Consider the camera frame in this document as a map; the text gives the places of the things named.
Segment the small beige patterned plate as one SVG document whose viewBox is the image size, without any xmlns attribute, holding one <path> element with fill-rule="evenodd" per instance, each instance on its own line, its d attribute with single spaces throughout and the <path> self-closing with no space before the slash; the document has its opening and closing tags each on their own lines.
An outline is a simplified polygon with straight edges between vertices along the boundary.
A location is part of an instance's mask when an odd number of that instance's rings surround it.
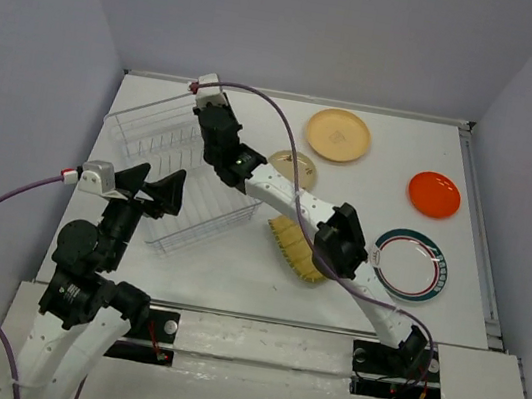
<svg viewBox="0 0 532 399">
<path fill-rule="evenodd" d="M 305 191 L 311 191 L 318 180 L 316 165 L 302 152 L 298 152 L 294 158 L 289 149 L 280 150 L 269 156 L 268 163 L 291 182 L 294 182 L 294 167 L 297 167 L 299 187 Z"/>
</svg>

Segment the plain beige round plate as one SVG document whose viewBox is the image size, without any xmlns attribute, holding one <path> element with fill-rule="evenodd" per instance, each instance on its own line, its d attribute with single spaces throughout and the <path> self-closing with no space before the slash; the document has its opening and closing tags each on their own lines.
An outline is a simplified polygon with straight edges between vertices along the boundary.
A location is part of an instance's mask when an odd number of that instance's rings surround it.
<svg viewBox="0 0 532 399">
<path fill-rule="evenodd" d="M 329 161 L 348 163 L 371 147 L 371 132 L 356 114 L 344 109 L 316 112 L 305 126 L 305 138 L 315 153 Z"/>
</svg>

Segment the green yellow bamboo tray plate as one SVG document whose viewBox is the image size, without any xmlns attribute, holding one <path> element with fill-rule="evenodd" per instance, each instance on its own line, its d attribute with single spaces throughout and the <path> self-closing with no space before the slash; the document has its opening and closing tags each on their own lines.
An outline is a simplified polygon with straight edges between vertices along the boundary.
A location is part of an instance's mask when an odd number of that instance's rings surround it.
<svg viewBox="0 0 532 399">
<path fill-rule="evenodd" d="M 312 249 L 298 224 L 284 215 L 268 220 L 268 225 L 283 258 L 299 279 L 320 283 L 325 280 L 312 261 Z"/>
</svg>

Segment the orange round plate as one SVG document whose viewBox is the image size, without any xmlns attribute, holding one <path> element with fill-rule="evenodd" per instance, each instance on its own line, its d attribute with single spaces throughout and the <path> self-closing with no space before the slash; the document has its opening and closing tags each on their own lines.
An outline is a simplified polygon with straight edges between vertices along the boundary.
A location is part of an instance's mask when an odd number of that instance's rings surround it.
<svg viewBox="0 0 532 399">
<path fill-rule="evenodd" d="M 408 197 L 413 207 L 431 219 L 446 219 L 460 208 L 461 195 L 450 178 L 435 171 L 419 172 L 408 182 Z"/>
</svg>

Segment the white plate green red rim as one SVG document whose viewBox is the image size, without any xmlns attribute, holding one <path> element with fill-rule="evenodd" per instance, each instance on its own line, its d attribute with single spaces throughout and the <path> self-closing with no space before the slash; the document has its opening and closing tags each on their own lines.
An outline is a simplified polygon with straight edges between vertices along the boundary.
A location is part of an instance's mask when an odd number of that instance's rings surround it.
<svg viewBox="0 0 532 399">
<path fill-rule="evenodd" d="M 383 232 L 371 249 L 371 265 L 387 292 L 405 303 L 426 303 L 443 292 L 448 281 L 444 253 L 417 230 Z"/>
</svg>

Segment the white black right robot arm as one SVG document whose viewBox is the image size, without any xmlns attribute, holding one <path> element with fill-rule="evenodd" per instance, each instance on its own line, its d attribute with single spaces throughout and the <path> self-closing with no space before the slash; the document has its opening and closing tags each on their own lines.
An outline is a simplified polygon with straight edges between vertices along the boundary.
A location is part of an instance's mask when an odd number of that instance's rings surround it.
<svg viewBox="0 0 532 399">
<path fill-rule="evenodd" d="M 399 308 L 369 263 L 356 209 L 324 202 L 271 166 L 239 140 L 242 129 L 228 105 L 198 101 L 193 108 L 204 142 L 204 160 L 220 180 L 302 225 L 313 242 L 312 262 L 358 303 L 385 346 L 383 361 L 394 374 L 416 368 L 429 343 L 425 328 Z"/>
</svg>

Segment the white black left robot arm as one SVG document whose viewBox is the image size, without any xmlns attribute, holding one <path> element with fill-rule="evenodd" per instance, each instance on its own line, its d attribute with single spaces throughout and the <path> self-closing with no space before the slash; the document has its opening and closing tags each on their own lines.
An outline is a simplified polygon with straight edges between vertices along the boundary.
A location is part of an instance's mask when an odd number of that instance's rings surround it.
<svg viewBox="0 0 532 399">
<path fill-rule="evenodd" d="M 143 330 L 150 297 L 106 274 L 119 267 L 144 217 L 177 215 L 186 171 L 149 182 L 147 163 L 116 171 L 88 161 L 62 172 L 63 183 L 106 200 L 97 222 L 66 223 L 51 256 L 54 274 L 16 358 L 17 373 L 0 384 L 0 399 L 73 399 L 90 370 L 125 334 Z"/>
</svg>

